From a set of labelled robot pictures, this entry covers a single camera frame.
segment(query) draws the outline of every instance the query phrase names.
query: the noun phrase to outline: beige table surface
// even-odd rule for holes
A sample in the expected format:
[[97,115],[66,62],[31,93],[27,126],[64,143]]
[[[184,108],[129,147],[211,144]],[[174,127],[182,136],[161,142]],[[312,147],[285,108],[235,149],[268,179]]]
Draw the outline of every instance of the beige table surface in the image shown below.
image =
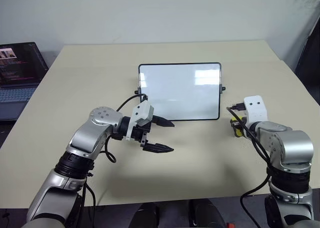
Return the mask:
[[[264,41],[180,44],[68,45],[50,68],[0,149],[0,208],[27,208],[76,129],[98,106],[116,109],[138,86],[146,62],[221,62],[217,121],[153,126],[150,142],[174,148],[144,152],[134,141],[110,140],[117,163],[101,154],[88,179],[99,205],[236,196],[254,188],[266,165],[245,138],[233,136],[226,106],[261,95],[268,117],[311,137],[311,186],[320,187],[320,109]],[[123,108],[130,116],[138,99]],[[259,193],[268,193],[264,187]]]

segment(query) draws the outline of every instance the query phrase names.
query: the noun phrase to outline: gray floor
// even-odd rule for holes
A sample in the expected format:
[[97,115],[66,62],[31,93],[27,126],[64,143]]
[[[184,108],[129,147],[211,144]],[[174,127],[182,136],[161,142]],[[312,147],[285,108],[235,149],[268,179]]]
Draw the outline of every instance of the gray floor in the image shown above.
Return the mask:
[[[8,135],[12,126],[0,126],[0,146]],[[267,228],[267,220],[264,208],[266,195],[248,197],[245,200],[247,208],[260,223],[262,228]],[[211,198],[212,203],[218,208],[224,220],[234,223],[237,228],[255,228],[255,225],[244,213],[240,206],[239,197]],[[188,227],[188,201],[158,202],[160,207],[159,228]],[[313,190],[314,217],[320,221],[320,189]],[[95,227],[96,228],[125,228],[128,227],[134,213],[141,204],[126,204],[97,207]],[[85,210],[81,227],[90,227],[89,217]],[[26,222],[27,209],[8,209],[8,228],[20,228]],[[0,228],[7,225],[6,218],[1,218],[5,209],[0,209]]]

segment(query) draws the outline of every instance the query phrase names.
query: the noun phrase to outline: laptop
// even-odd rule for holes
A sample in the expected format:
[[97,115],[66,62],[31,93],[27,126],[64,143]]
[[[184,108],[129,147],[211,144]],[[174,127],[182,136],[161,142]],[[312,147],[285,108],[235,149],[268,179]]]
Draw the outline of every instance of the laptop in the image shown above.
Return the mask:
[[0,45],[0,121],[15,121],[48,71],[36,43]]

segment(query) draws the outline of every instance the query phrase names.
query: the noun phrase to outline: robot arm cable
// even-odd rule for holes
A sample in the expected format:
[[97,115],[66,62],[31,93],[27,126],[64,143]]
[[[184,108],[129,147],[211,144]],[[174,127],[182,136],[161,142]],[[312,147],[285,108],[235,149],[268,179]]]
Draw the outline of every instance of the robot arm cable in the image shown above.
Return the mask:
[[[265,148],[261,145],[260,141],[255,137],[255,135],[249,130],[248,127],[246,127],[246,125],[243,123],[243,121],[240,119],[240,117],[232,111],[231,108],[227,107],[226,108],[228,110],[229,113],[231,113],[239,122],[239,124],[243,127],[243,129],[245,129],[245,131],[247,132],[247,134],[250,135],[250,138],[252,140],[253,146],[256,149],[256,151],[258,152],[258,154],[261,156],[262,159],[264,159],[264,161],[267,163],[268,167],[271,168],[271,161],[270,161],[270,157],[268,155],[268,153],[266,152]],[[257,148],[257,145],[259,146],[259,148],[262,150],[264,156],[261,154],[261,152],[259,152],[259,149]]]
[[129,102],[130,100],[134,99],[135,97],[146,97],[147,98],[148,96],[146,94],[144,94],[144,93],[133,95],[132,97],[130,97],[126,101],[124,101],[123,104],[120,105],[120,107],[117,109],[117,112],[119,112],[120,109],[123,108],[123,106],[125,106],[127,102]]
[[88,213],[89,213],[89,219],[91,221],[91,227],[95,228],[95,215],[96,215],[96,196],[94,191],[91,189],[91,187],[88,185],[88,183],[85,184],[86,188],[88,189],[88,191],[91,193],[92,195],[92,200],[93,200],[93,215],[91,218],[91,214],[90,214],[90,208],[88,208]]
[[245,207],[245,205],[244,205],[244,197],[246,197],[246,196],[250,195],[251,193],[256,192],[256,191],[260,190],[262,187],[264,187],[264,186],[268,183],[270,177],[271,177],[271,176],[268,174],[267,177],[265,178],[265,180],[264,180],[259,186],[257,186],[256,188],[252,189],[251,191],[248,191],[248,192],[244,193],[244,194],[240,197],[240,204],[241,204],[242,209],[243,209],[243,210],[245,211],[245,213],[251,218],[251,220],[253,221],[253,223],[254,223],[254,224],[256,225],[256,227],[258,227],[258,228],[261,228],[261,226],[258,224],[258,222],[254,219],[254,217],[250,214],[250,212],[249,212],[249,211],[247,210],[247,208]]
[[85,207],[85,200],[86,200],[86,186],[87,182],[84,183],[83,188],[82,188],[82,200],[81,200],[81,205],[80,205],[80,210],[79,210],[79,216],[78,216],[78,220],[76,222],[76,228],[80,227],[80,223],[82,220],[82,215],[84,213],[84,207]]
[[105,144],[104,144],[104,151],[100,151],[100,153],[105,153],[106,157],[109,159],[109,161],[111,161],[112,163],[116,163],[116,157],[108,151],[108,142],[110,140],[111,136],[108,136],[107,139],[105,140]]

